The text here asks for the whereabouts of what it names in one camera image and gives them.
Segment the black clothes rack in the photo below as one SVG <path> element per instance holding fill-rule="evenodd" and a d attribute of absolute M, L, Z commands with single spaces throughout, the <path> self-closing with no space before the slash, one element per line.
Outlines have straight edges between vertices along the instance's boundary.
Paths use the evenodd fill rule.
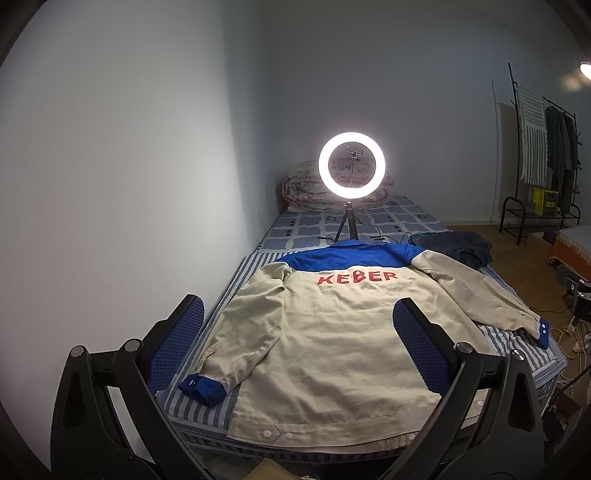
<path fill-rule="evenodd" d="M 502 202 L 499 231 L 526 242 L 529 234 L 581 222 L 576 204 L 580 131 L 576 115 L 509 74 L 516 117 L 514 193 Z"/>

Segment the dark hanging clothes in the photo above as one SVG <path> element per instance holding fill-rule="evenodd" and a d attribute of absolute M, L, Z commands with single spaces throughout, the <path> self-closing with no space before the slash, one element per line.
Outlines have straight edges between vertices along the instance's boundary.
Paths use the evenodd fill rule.
<path fill-rule="evenodd" d="M 554 106 L 545 110 L 545 118 L 550 186 L 558 193 L 557 207 L 561 213 L 569 214 L 578 167 L 577 131 L 574 120 Z"/>

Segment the dark navy folded garment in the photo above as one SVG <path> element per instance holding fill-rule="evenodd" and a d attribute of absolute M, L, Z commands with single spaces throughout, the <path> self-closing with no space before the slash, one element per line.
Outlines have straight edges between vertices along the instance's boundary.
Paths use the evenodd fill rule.
<path fill-rule="evenodd" d="M 474 270 L 492 263 L 492 244 L 472 231 L 428 232 L 411 235 L 409 243 L 445 254 Z"/>

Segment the orange stool with white cover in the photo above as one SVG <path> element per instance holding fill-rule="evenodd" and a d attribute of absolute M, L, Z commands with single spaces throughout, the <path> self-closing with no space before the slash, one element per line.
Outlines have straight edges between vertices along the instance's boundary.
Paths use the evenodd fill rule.
<path fill-rule="evenodd" d="M 590 280 L 591 226 L 579 225 L 561 230 L 551 248 L 549 262 L 565 265 L 586 281 Z"/>

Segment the yellow box on rack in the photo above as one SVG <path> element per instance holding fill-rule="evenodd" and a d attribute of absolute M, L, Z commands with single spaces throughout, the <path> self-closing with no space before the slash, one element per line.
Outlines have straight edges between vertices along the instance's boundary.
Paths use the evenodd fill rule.
<path fill-rule="evenodd" d="M 558 191 L 534 186 L 532 190 L 534 214 L 540 217 L 554 216 L 557 211 L 558 199 Z"/>

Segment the folded floral quilt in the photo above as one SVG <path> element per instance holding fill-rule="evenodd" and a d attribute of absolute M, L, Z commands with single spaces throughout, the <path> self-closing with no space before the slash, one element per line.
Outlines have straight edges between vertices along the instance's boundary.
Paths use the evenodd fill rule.
<path fill-rule="evenodd" d="M 332 176 L 339 183 L 349 184 L 349 158 L 331 159 Z M 374 160 L 363 158 L 356 164 L 356 183 L 363 184 L 373 176 Z M 283 180 L 281 195 L 287 201 L 290 212 L 324 212 L 342 210 L 345 199 L 329 192 L 318 175 L 318 163 L 302 163 Z M 353 206 L 360 209 L 381 207 L 394 196 L 394 179 L 386 173 L 382 185 L 368 197 L 353 200 Z"/>

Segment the white striped hanging towel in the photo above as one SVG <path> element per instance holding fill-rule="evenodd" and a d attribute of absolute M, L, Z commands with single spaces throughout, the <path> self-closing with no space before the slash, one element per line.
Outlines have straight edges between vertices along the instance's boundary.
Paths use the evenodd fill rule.
<path fill-rule="evenodd" d="M 544 99 L 538 93 L 517 83 L 517 111 L 520 123 L 520 180 L 542 187 L 547 180 L 547 128 Z"/>

